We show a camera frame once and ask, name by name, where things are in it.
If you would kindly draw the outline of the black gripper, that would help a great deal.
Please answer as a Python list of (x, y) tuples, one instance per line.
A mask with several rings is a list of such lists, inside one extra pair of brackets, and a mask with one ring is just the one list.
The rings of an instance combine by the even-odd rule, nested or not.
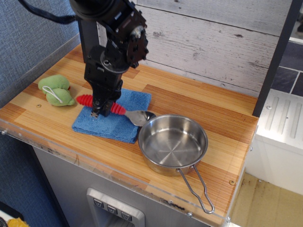
[(92, 111), (91, 116), (98, 118), (99, 115), (107, 117), (116, 100), (121, 96), (123, 81), (121, 73), (109, 71), (102, 64), (104, 48), (94, 46), (86, 59), (84, 78), (92, 88)]

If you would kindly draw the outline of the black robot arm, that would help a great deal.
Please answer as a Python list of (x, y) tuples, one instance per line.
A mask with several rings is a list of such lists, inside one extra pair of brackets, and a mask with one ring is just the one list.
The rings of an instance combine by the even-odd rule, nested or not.
[(72, 0), (70, 4), (79, 19), (106, 30), (106, 46), (94, 45), (86, 55), (84, 78), (93, 91), (91, 115), (108, 116), (121, 96), (122, 74), (136, 68), (149, 52), (146, 20), (128, 0)]

